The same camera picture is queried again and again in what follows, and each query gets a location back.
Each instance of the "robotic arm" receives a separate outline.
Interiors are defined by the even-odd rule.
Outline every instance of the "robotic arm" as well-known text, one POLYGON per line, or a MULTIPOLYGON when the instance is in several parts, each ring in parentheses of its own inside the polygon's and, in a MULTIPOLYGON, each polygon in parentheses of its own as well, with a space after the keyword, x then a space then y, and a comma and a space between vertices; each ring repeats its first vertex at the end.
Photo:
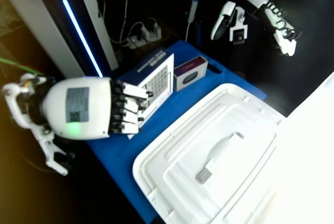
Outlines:
POLYGON ((46 77, 24 74, 18 84, 4 85, 2 92, 16 123, 30 129, 38 141, 46 165, 62 175, 68 170, 55 158, 67 154, 53 143, 55 134, 75 140, 107 138, 111 133, 136 134, 140 131, 138 122, 144 120, 141 104, 153 95, 119 80, 81 77, 60 81, 46 96, 34 99, 46 81, 46 77))
POLYGON ((239 3, 245 2, 251 4, 259 20, 272 33, 275 43, 282 54, 289 56, 294 55, 296 40, 302 32, 296 30, 289 24, 284 19, 286 13, 269 0, 234 0, 226 2, 211 32, 211 40, 221 38, 226 29, 231 25, 233 18, 236 17, 235 26, 230 28, 229 39, 233 41, 234 44, 244 43, 244 40, 247 39, 248 26, 243 24, 245 20, 245 10, 239 3))

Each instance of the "green cable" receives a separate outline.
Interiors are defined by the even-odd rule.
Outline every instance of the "green cable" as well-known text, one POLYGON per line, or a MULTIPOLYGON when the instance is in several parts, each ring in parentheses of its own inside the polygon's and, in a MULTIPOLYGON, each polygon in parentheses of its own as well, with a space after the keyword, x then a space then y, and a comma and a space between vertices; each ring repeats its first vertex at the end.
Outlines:
POLYGON ((6 58, 0 58, 0 63, 4 63, 4 64, 7 64, 7 65, 12 65, 12 66, 16 66, 20 69, 23 69, 25 71, 28 71, 30 73, 33 73, 33 74, 38 74, 38 75, 43 75, 42 73, 34 70, 34 69, 31 69, 29 67, 26 67, 26 66, 22 66, 14 61, 10 61, 10 60, 7 60, 6 58))

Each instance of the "blue tablecloth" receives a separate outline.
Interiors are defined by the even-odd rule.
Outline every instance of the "blue tablecloth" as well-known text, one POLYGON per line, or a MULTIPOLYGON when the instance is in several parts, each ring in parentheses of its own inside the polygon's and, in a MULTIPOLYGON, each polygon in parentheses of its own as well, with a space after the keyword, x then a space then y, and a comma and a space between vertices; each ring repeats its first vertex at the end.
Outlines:
POLYGON ((222 73, 207 70, 204 78, 174 92, 148 120, 142 132, 131 140, 126 136, 112 135, 110 138, 88 141, 92 151, 146 223, 153 221, 158 214, 133 178, 132 165, 137 155, 197 101, 222 83, 236 84, 262 100, 266 97, 265 93, 184 41, 177 42, 169 50, 175 55, 175 66, 202 55, 222 73))

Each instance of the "white plastic lid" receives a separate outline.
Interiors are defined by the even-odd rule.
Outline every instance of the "white plastic lid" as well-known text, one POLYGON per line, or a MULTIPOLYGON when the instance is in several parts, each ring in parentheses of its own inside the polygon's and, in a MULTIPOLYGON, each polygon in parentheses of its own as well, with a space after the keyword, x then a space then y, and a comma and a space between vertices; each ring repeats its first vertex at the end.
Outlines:
POLYGON ((283 119, 223 84, 138 155, 134 178, 167 224, 256 221, 277 179, 270 161, 283 119))

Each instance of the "box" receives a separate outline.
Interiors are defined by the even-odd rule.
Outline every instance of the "box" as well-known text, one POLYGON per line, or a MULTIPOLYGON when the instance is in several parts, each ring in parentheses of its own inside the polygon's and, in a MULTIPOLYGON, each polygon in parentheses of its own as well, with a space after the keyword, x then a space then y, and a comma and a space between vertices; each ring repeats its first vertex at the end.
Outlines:
POLYGON ((121 77, 123 82, 153 92, 153 97, 141 104, 146 109, 140 115, 144 121, 139 124, 139 127, 142 127, 173 93, 173 71, 174 54, 159 48, 121 77))
POLYGON ((205 76, 208 61, 203 56, 197 56, 174 68, 174 89, 180 91, 205 76))

